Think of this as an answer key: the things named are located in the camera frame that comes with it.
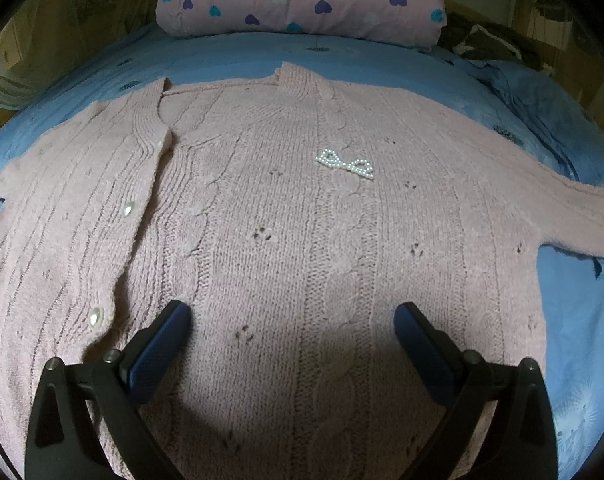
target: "white button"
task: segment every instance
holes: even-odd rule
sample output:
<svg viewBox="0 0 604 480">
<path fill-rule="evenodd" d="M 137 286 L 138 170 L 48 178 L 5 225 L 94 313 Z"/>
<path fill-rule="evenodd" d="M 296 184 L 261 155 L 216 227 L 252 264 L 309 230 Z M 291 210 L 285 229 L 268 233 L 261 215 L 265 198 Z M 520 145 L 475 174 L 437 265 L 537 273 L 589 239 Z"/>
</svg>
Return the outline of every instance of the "white button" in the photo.
<svg viewBox="0 0 604 480">
<path fill-rule="evenodd" d="M 95 307 L 88 313 L 88 325 L 91 328 L 98 329 L 101 325 L 102 318 L 104 317 L 104 311 L 100 307 Z"/>
<path fill-rule="evenodd" d="M 128 202 L 125 206 L 124 206 L 124 216 L 129 216 L 132 212 L 133 209 L 135 208 L 135 202 Z"/>
</svg>

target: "clamp jaw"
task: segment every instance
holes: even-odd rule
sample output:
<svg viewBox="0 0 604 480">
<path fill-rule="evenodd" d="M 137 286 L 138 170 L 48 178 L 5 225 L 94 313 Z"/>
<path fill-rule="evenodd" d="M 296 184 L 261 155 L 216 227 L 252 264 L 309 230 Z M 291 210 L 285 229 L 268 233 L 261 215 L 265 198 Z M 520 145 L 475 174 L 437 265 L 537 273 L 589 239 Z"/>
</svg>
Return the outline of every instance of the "clamp jaw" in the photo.
<svg viewBox="0 0 604 480">
<path fill-rule="evenodd" d="M 191 310 L 171 301 L 122 350 L 95 362 L 46 362 L 28 424 L 28 480 L 124 480 L 104 455 L 86 400 L 99 406 L 135 480 L 184 480 L 137 413 L 148 402 L 191 328 Z"/>
<path fill-rule="evenodd" d="M 461 352 L 413 303 L 397 307 L 395 334 L 437 404 L 447 413 L 400 480 L 448 480 L 485 403 L 497 400 L 489 431 L 464 480 L 557 480 L 557 444 L 538 363 L 487 363 Z"/>
</svg>

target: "knit sweater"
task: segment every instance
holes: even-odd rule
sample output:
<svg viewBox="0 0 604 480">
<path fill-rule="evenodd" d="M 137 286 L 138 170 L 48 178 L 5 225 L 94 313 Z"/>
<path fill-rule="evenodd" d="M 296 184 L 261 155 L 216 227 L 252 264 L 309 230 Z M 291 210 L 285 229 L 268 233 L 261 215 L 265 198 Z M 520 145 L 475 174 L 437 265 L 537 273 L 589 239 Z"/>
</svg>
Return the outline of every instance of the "knit sweater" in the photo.
<svg viewBox="0 0 604 480">
<path fill-rule="evenodd" d="M 94 103 L 0 198 L 0 440 L 22 471 L 47 359 L 123 348 L 176 298 L 194 330 L 142 416 L 185 478 L 397 479 L 443 415 L 397 304 L 543 365 L 538 247 L 604 256 L 604 190 L 412 92 L 291 64 Z"/>
</svg>

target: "blue cloth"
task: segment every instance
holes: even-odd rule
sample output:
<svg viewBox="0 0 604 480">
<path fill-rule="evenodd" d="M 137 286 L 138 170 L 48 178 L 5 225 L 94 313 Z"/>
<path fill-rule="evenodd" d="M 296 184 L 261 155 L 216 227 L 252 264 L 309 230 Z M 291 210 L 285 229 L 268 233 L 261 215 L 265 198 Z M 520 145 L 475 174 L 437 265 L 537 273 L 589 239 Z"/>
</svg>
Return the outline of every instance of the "blue cloth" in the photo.
<svg viewBox="0 0 604 480">
<path fill-rule="evenodd" d="M 604 186 L 604 135 L 561 88 L 521 66 L 304 34 L 178 40 L 155 26 L 107 47 L 12 118 L 0 130 L 0 170 L 94 100 L 160 76 L 175 84 L 268 76 L 283 61 L 331 79 L 412 90 L 494 129 L 555 171 Z M 604 431 L 604 260 L 542 247 L 538 275 L 548 332 L 546 385 L 562 431 L 564 480 Z"/>
</svg>

